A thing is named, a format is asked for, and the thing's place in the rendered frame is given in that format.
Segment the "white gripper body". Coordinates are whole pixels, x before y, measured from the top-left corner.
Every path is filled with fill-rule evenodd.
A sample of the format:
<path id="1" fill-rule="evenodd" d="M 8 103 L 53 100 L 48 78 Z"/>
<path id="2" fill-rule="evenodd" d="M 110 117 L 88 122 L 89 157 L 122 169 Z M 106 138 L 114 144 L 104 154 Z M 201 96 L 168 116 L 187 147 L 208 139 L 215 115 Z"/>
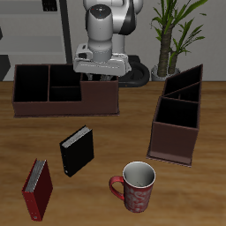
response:
<path id="1" fill-rule="evenodd" d="M 124 76 L 132 67 L 126 54 L 114 53 L 106 63 L 96 63 L 89 59 L 76 58 L 73 62 L 73 70 L 81 73 Z"/>

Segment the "dark brown desk caddy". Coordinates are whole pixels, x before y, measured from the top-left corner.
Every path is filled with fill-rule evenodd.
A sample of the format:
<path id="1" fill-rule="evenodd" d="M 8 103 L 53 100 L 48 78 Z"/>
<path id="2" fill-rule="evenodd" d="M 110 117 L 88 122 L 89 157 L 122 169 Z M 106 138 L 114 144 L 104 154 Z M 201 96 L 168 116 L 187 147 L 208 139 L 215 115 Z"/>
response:
<path id="1" fill-rule="evenodd" d="M 12 105 L 16 117 L 117 116 L 118 78 L 88 79 L 71 64 L 17 64 Z"/>
<path id="2" fill-rule="evenodd" d="M 203 65 L 165 80 L 151 128 L 147 158 L 192 166 L 200 130 Z"/>

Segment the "black book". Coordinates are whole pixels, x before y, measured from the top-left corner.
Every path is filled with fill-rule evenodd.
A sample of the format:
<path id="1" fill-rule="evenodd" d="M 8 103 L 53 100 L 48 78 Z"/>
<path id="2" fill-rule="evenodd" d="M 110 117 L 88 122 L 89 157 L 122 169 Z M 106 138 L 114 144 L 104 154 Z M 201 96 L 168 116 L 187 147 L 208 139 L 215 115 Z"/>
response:
<path id="1" fill-rule="evenodd" d="M 93 130 L 84 125 L 59 146 L 64 173 L 72 177 L 94 159 Z"/>

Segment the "red book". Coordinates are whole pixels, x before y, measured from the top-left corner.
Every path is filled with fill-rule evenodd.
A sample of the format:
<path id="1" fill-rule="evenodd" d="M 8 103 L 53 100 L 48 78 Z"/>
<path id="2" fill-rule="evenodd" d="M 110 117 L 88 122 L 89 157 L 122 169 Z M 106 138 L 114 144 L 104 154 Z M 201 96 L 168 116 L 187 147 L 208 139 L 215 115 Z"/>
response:
<path id="1" fill-rule="evenodd" d="M 21 190 L 33 221 L 42 221 L 52 190 L 48 162 L 35 160 Z"/>

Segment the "green pot plant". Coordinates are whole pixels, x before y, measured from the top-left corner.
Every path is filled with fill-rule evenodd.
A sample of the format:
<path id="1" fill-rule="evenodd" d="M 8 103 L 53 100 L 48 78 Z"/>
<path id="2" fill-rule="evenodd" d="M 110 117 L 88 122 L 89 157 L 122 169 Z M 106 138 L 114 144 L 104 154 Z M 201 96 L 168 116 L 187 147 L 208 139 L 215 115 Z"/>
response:
<path id="1" fill-rule="evenodd" d="M 152 19 L 152 23 L 156 21 L 159 25 L 159 28 L 154 29 L 158 34 L 156 39 L 160 42 L 158 65 L 155 65 L 151 71 L 151 79 L 154 81 L 164 81 L 175 75 L 178 72 L 177 57 L 181 53 L 189 53 L 187 47 L 190 44 L 204 39 L 204 36 L 199 36 L 202 25 L 188 34 L 193 19 L 181 24 L 186 16 L 207 2 L 207 0 L 197 0 L 194 3 L 191 1 L 188 0 L 181 9 L 178 9 L 177 0 L 161 0 L 161 10 L 154 8 L 157 17 Z"/>

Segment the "red patterned mug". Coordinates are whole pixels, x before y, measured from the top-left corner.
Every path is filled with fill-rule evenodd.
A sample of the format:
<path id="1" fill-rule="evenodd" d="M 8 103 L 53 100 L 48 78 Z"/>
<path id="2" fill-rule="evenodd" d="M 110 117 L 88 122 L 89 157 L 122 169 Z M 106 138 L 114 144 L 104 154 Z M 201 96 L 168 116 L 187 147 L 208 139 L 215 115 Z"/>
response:
<path id="1" fill-rule="evenodd" d="M 155 171 L 149 164 L 130 162 L 121 177 L 113 176 L 109 180 L 109 189 L 129 211 L 141 213 L 147 209 L 155 178 Z"/>

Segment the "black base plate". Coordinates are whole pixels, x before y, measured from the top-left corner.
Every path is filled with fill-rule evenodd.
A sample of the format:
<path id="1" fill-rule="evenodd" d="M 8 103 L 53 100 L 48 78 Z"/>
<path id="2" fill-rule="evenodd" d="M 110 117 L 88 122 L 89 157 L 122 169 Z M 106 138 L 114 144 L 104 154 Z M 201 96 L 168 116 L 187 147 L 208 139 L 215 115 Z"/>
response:
<path id="1" fill-rule="evenodd" d="M 136 55 L 129 55 L 131 70 L 118 78 L 119 87 L 143 87 L 150 79 L 148 68 L 140 62 Z"/>

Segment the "black vertical post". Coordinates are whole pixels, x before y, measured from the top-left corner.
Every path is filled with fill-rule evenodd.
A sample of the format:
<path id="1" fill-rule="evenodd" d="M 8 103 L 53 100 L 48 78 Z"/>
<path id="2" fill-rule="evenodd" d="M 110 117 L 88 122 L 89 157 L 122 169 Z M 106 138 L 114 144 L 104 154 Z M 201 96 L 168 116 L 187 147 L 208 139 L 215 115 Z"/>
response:
<path id="1" fill-rule="evenodd" d="M 69 26 L 69 18 L 68 18 L 68 10 L 67 10 L 67 1 L 59 0 L 59 5 L 60 5 L 62 28 L 63 28 L 66 63 L 71 64 L 72 63 L 72 44 L 71 44 L 70 26 Z"/>

